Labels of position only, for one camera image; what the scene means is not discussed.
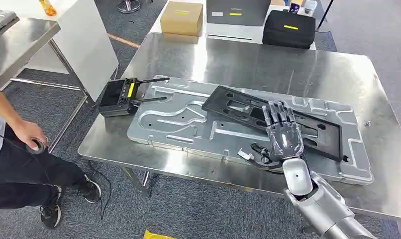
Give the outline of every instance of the black bag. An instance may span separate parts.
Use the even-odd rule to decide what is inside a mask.
[[[262,43],[309,49],[314,39],[314,17],[273,10],[266,20]]]

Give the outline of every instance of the orange line on floor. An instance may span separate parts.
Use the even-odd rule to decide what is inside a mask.
[[[113,40],[119,41],[119,42],[121,42],[123,44],[126,44],[126,45],[129,45],[131,47],[135,47],[135,48],[139,48],[140,47],[139,44],[136,44],[134,42],[128,41],[128,40],[123,39],[123,38],[118,37],[118,36],[114,36],[113,34],[108,34],[108,36],[109,36],[109,38],[111,38]]]

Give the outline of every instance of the black pants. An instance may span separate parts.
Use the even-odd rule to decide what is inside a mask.
[[[26,150],[8,125],[4,136]],[[52,185],[78,187],[86,181],[85,173],[74,163],[47,151],[34,156],[38,160],[4,140],[0,150],[0,209],[45,206],[57,194]]]

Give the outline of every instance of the chair leg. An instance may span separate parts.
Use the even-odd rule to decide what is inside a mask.
[[[121,13],[134,13],[139,11],[141,6],[140,0],[122,0],[117,5],[117,8]]]

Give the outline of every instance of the person's hand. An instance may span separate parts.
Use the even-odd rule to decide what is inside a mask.
[[[44,136],[42,129],[35,123],[22,120],[17,125],[11,125],[11,128],[20,141],[26,143],[35,151],[38,150],[38,145],[32,141],[33,138],[40,140],[45,146],[47,145],[47,138]]]

